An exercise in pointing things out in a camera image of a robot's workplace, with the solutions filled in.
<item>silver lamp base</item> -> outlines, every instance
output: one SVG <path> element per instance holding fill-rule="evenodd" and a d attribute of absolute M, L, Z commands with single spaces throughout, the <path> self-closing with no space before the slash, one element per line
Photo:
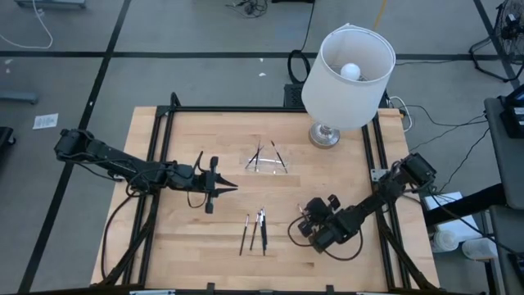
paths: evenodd
<path fill-rule="evenodd" d="M 314 123 L 309 130 L 309 140 L 317 148 L 332 148 L 341 138 L 341 132 L 320 123 Z"/>

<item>wooden tabletop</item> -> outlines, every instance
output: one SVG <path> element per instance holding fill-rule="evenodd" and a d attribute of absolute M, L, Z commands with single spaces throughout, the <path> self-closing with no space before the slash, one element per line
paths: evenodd
<path fill-rule="evenodd" d="M 127 153 L 146 158 L 155 110 L 154 107 L 135 109 L 125 144 Z M 387 109 L 379 114 L 387 160 L 391 164 L 407 156 L 408 148 L 399 112 Z M 347 207 L 371 193 L 361 130 L 342 132 L 341 141 L 334 148 L 323 150 L 309 142 L 312 123 L 306 113 L 177 112 L 167 159 L 192 165 L 198 153 L 204 151 L 204 168 L 212 156 L 218 156 L 218 172 L 238 184 L 239 189 L 215 200 L 212 215 L 206 214 L 203 207 L 190 208 L 186 193 L 162 190 L 146 287 L 204 289 L 208 282 L 213 282 L 217 289 L 229 290 L 323 291 L 327 284 L 332 284 L 336 291 L 386 291 L 374 216 L 363 224 L 362 252 L 349 262 L 335 261 L 311 247 L 297 247 L 287 237 L 287 226 L 300 216 L 297 204 L 305 207 L 312 197 L 325 200 L 333 193 Z M 371 125 L 370 132 L 378 166 Z M 100 139 L 111 145 L 110 138 Z M 275 158 L 270 140 L 275 142 L 284 161 L 288 161 L 289 174 L 245 170 L 259 140 L 264 145 L 262 157 L 267 158 Z M 125 184 L 115 185 L 109 214 L 125 199 L 124 188 Z M 190 198 L 193 204 L 203 201 L 199 194 L 190 194 Z M 404 248 L 428 280 L 438 286 L 421 207 L 403 198 L 396 204 Z M 262 255 L 259 230 L 253 251 L 249 251 L 255 215 L 261 207 L 265 207 L 267 215 L 266 256 Z M 135 208 L 136 200 L 132 200 L 111 224 L 106 271 L 128 247 Z M 251 219 L 244 252 L 239 256 L 246 214 Z M 296 240 L 306 242 L 296 228 L 291 233 Z M 358 246 L 359 238 L 355 236 L 329 250 L 334 255 L 348 257 Z M 133 281 L 137 280 L 141 257 L 139 250 Z M 396 259 L 392 263 L 396 284 L 400 286 Z M 100 280 L 99 253 L 92 281 Z"/>

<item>concrete floor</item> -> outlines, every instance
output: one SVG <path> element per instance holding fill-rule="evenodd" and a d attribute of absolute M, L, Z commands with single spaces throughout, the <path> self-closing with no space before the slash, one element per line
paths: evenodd
<path fill-rule="evenodd" d="M 246 20 L 224 7 L 230 0 L 132 0 L 116 51 L 120 52 L 289 52 L 304 42 L 311 5 L 269 4 L 268 13 Z M 381 0 L 317 0 L 307 52 L 317 52 L 324 36 L 347 22 L 371 28 Z M 88 9 L 46 9 L 54 52 L 104 52 L 124 0 L 88 0 Z M 493 22 L 499 0 L 482 1 Z M 397 0 L 388 3 L 378 33 L 396 52 L 467 53 L 486 36 L 473 0 Z M 31 9 L 0 2 L 0 34 L 18 43 L 46 44 Z M 0 40 L 0 51 L 17 50 Z M 490 45 L 482 53 L 495 54 Z M 0 102 L 0 125 L 16 130 L 17 145 L 2 163 L 0 293 L 18 289 L 43 219 L 60 178 L 62 164 L 52 148 L 62 128 L 75 128 L 92 91 L 101 58 L 0 57 L 0 89 L 35 91 L 35 106 Z M 504 73 L 499 61 L 482 64 Z M 175 91 L 183 105 L 280 106 L 290 83 L 281 58 L 113 58 L 106 72 L 88 128 L 100 139 L 123 148 L 136 106 L 167 104 Z M 463 123 L 483 111 L 485 98 L 508 94 L 504 84 L 474 69 L 470 61 L 398 66 L 388 93 L 424 106 L 435 120 Z M 59 113 L 54 129 L 32 130 L 34 117 Z M 414 147 L 445 128 L 413 109 L 406 134 Z M 487 125 L 455 130 L 420 147 L 443 184 Z M 473 193 L 499 182 L 490 138 L 448 186 Z M 112 184 L 74 169 L 61 209 L 38 268 L 32 290 L 85 287 L 97 256 Z M 435 255 L 442 287 L 455 292 L 487 291 L 484 267 L 460 252 Z"/>

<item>black pen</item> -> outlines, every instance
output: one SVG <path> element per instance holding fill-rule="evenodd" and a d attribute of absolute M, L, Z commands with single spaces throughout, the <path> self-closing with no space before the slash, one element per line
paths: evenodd
<path fill-rule="evenodd" d="M 287 174 L 286 164 L 284 164 L 284 160 L 282 159 L 282 157 L 280 157 L 280 153 L 277 151 L 277 147 L 275 147 L 275 143 L 273 142 L 273 140 L 271 141 L 271 144 L 273 144 L 273 148 L 275 149 L 275 152 L 277 153 L 278 159 L 282 163 L 282 167 L 284 167 L 284 170 L 286 171 L 286 174 Z"/>
<path fill-rule="evenodd" d="M 265 256 L 264 215 L 262 210 L 260 210 L 260 235 L 262 236 L 262 252 Z"/>
<path fill-rule="evenodd" d="M 253 229 L 253 235 L 251 236 L 251 245 L 249 246 L 249 251 L 253 250 L 253 242 L 255 241 L 256 227 L 259 226 L 259 217 L 260 214 L 256 213 L 255 228 Z"/>
<path fill-rule="evenodd" d="M 259 165 L 259 154 L 260 154 L 260 140 L 259 140 L 259 146 L 257 147 L 257 152 L 256 152 L 256 161 L 255 161 L 255 172 L 256 172 L 256 167 Z"/>
<path fill-rule="evenodd" d="M 259 156 L 259 152 L 262 150 L 262 148 L 264 148 L 264 146 L 260 147 L 260 148 L 256 151 L 256 154 L 251 158 L 251 160 L 249 160 L 249 162 L 248 162 L 247 165 L 246 165 L 246 168 L 244 168 L 244 169 L 247 169 L 247 167 L 248 167 L 248 166 L 253 162 L 253 160 Z"/>
<path fill-rule="evenodd" d="M 246 224 L 244 225 L 244 234 L 242 235 L 242 243 L 240 244 L 239 256 L 242 256 L 242 249 L 244 248 L 244 240 L 246 239 L 247 224 L 249 223 L 249 214 L 246 216 Z"/>
<path fill-rule="evenodd" d="M 262 212 L 260 213 L 262 215 L 262 250 L 265 251 L 268 248 L 268 230 L 267 230 L 267 224 L 265 221 L 265 209 L 262 208 Z"/>

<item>paper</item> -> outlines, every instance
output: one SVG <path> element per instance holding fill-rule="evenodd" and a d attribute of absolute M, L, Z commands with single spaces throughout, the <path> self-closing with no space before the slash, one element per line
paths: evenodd
<path fill-rule="evenodd" d="M 56 127 L 58 123 L 58 114 L 36 116 L 34 117 L 33 130 Z"/>

